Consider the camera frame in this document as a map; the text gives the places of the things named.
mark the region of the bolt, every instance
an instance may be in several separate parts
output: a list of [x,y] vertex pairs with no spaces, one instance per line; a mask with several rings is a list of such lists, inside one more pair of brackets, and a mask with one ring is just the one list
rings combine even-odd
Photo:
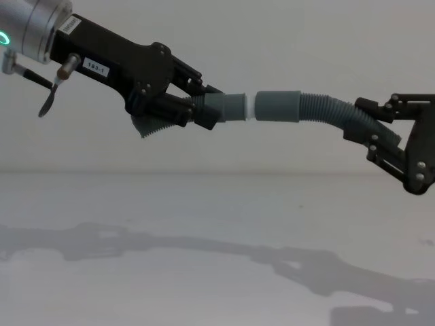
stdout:
[[424,179],[425,179],[423,173],[417,173],[417,175],[415,177],[417,178],[418,181],[424,181]]

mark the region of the white label sticker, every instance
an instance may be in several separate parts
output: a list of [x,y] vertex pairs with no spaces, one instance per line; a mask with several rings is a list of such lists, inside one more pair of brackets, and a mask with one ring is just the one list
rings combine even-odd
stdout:
[[101,63],[98,63],[97,61],[93,61],[89,58],[84,59],[83,68],[94,71],[95,73],[98,73],[99,75],[102,75],[104,77],[107,77],[110,72],[109,67],[103,66]]
[[71,16],[67,19],[67,21],[59,28],[60,31],[64,32],[65,34],[70,35],[72,32],[74,32],[75,28],[80,25],[82,21],[74,16]]

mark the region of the green led ring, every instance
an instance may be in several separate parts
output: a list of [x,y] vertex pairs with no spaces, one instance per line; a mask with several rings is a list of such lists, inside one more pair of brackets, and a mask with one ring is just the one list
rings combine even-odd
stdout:
[[9,37],[6,35],[6,33],[0,31],[0,44],[3,44],[4,46],[6,46],[9,43],[11,43],[11,40],[9,39]]

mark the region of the white wall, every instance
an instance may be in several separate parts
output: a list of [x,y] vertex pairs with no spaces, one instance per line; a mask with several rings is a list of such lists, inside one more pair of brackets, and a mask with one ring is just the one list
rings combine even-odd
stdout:
[[[430,0],[74,0],[75,12],[137,43],[161,41],[227,93],[302,90],[353,102],[433,92]],[[49,67],[22,63],[47,77]],[[121,98],[74,75],[47,92],[0,77],[0,170],[377,172],[340,130],[314,124],[189,126],[142,140]],[[409,125],[395,129],[404,136]]]
[[378,177],[0,175],[1,324],[433,325],[434,208]]

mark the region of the white table surface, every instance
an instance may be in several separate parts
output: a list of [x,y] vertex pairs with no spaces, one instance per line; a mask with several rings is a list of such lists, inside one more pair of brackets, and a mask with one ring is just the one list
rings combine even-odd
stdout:
[[384,177],[0,175],[0,324],[433,325],[433,197]]

